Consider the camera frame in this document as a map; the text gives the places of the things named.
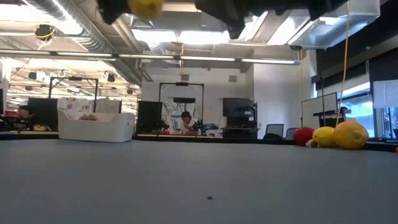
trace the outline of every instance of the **computer monitor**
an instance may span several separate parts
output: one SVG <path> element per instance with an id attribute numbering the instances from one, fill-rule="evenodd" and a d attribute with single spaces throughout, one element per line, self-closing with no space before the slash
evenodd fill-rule
<path id="1" fill-rule="evenodd" d="M 137 133 L 150 134 L 162 114 L 162 102 L 138 101 Z"/>
<path id="2" fill-rule="evenodd" d="M 58 131 L 58 100 L 29 98 L 31 113 L 40 118 L 40 124 L 46 124 L 52 131 Z"/>
<path id="3" fill-rule="evenodd" d="M 253 117 L 254 100 L 248 98 L 224 98 L 223 116 L 225 117 Z"/>
<path id="4" fill-rule="evenodd" d="M 4 102 L 3 102 L 2 89 L 0 89 L 0 114 L 4 114 Z"/>

